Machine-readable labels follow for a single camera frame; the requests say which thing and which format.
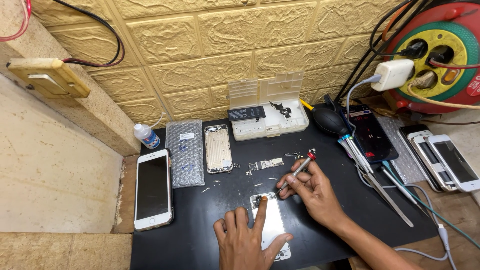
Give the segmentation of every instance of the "white power adapter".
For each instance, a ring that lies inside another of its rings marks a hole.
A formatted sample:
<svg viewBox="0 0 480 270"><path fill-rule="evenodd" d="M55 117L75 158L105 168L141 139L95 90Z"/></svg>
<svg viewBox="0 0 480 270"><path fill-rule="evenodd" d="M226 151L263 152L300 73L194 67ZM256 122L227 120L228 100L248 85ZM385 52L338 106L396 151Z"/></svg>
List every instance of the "white power adapter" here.
<svg viewBox="0 0 480 270"><path fill-rule="evenodd" d="M382 78L378 83L371 86L378 92L387 91L404 85L413 69L413 61L410 59L392 60L378 64L375 74Z"/></svg>

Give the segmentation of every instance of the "black mat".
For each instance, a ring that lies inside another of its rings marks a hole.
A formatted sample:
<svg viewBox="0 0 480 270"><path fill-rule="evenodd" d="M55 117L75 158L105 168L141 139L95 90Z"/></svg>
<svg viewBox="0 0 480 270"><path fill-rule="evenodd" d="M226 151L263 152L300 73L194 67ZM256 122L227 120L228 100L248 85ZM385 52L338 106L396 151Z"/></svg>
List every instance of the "black mat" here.
<svg viewBox="0 0 480 270"><path fill-rule="evenodd" d="M205 122L204 128L216 124L228 124L228 121ZM299 152L305 156L308 149L312 148L316 149L317 163L330 178L343 210L365 230L391 247L437 235L429 217L414 207L397 189L387 189L386 192L414 224L414 228L410 228L373 189L360 181L353 161L348 159L336 142L337 138L320 132L312 120L304 132L243 142L236 142L231 125L228 124L228 127L233 162L240 164L241 168L234 168L231 174L214 175L206 173L205 168L205 186L174 189L173 223L133 234L131 269L218 269L218 242L213 223L223 218L226 211L236 207L249 209L252 195L276 192L276 181L268 178L280 178L290 171L295 161L293 157L284 157L283 154ZM162 140L158 149L162 149L165 146L165 129L156 132ZM142 155L154 151L143 147ZM283 158L285 165L255 171L252 176L245 175L248 163L273 158ZM381 184L392 184L383 174L375 175ZM291 258L273 263L273 270L301 269L356 255L336 235L309 216L299 196L279 200L278 203L285 230L293 234L295 239L289 242ZM251 209L249 216L251 227Z"/></svg>

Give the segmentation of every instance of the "parts organizer box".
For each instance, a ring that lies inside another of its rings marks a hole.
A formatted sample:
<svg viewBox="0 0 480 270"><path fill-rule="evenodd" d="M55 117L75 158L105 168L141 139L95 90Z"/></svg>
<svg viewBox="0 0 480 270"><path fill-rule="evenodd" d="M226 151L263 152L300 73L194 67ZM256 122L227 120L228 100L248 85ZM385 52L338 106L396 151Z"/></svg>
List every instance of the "parts organizer box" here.
<svg viewBox="0 0 480 270"><path fill-rule="evenodd" d="M265 118L232 121L236 141L274 137L304 131L310 121L300 102L303 71L277 74L275 79L260 82L258 78L228 83L230 110L263 106Z"/></svg>

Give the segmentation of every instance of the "white bottle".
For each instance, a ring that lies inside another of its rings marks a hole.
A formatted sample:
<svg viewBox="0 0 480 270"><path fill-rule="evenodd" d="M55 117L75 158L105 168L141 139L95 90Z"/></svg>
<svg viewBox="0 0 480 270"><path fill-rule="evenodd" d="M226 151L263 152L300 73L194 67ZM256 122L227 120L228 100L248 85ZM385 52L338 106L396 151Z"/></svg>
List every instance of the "white bottle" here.
<svg viewBox="0 0 480 270"><path fill-rule="evenodd" d="M160 145L160 138L148 125L136 124L133 134L149 149L154 149Z"/></svg>

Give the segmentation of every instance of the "bubble wrap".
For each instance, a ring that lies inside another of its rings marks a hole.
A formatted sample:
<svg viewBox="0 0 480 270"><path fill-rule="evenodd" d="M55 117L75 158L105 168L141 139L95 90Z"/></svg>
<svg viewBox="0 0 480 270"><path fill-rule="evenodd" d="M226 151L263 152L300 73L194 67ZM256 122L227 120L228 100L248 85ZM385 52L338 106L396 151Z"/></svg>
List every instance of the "bubble wrap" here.
<svg viewBox="0 0 480 270"><path fill-rule="evenodd" d="M425 181L425 176L423 176L423 173L418 168L418 165L415 163L397 133L398 129L405 126L405 124L391 117L378 117L378 122L380 122L380 125L385 130L385 133L398 153L398 159L392 160L391 163L398 172L398 175L402 178L403 183L413 184Z"/></svg>
<svg viewBox="0 0 480 270"><path fill-rule="evenodd" d="M165 147L172 155L173 188L205 185L202 120L167 123Z"/></svg>

